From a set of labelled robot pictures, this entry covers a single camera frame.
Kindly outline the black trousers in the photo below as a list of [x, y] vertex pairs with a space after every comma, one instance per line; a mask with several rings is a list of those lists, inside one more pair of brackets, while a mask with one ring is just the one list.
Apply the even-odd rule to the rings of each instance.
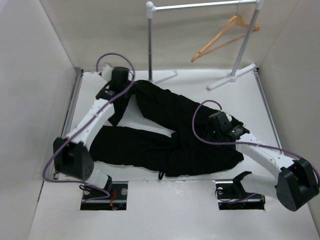
[[[130, 97], [144, 118], [171, 130], [171, 135], [119, 126]], [[116, 100], [110, 125], [101, 128], [89, 153], [94, 161], [143, 167], [160, 176], [197, 176], [227, 171], [243, 161], [230, 146], [203, 142], [209, 116], [216, 112], [198, 102], [138, 80], [129, 93]]]

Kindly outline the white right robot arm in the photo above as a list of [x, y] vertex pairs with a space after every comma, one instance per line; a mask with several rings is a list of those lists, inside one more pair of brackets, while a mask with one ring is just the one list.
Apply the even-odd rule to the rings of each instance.
[[260, 194], [295, 212], [320, 193], [319, 174], [308, 160], [293, 158], [283, 149], [263, 144], [247, 128], [232, 123], [232, 117], [223, 111], [209, 116], [206, 140], [234, 148], [271, 174], [265, 177], [244, 171], [234, 177], [234, 203]]

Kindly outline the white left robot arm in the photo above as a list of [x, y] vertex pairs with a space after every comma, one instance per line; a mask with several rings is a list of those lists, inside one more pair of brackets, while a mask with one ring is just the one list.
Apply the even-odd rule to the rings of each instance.
[[112, 195], [112, 179], [95, 166], [90, 148], [105, 122], [115, 115], [111, 100], [131, 83], [129, 74], [126, 67], [106, 65], [101, 72], [106, 84], [95, 96], [87, 114], [65, 137], [53, 142], [55, 170], [95, 187], [96, 195], [103, 200]]

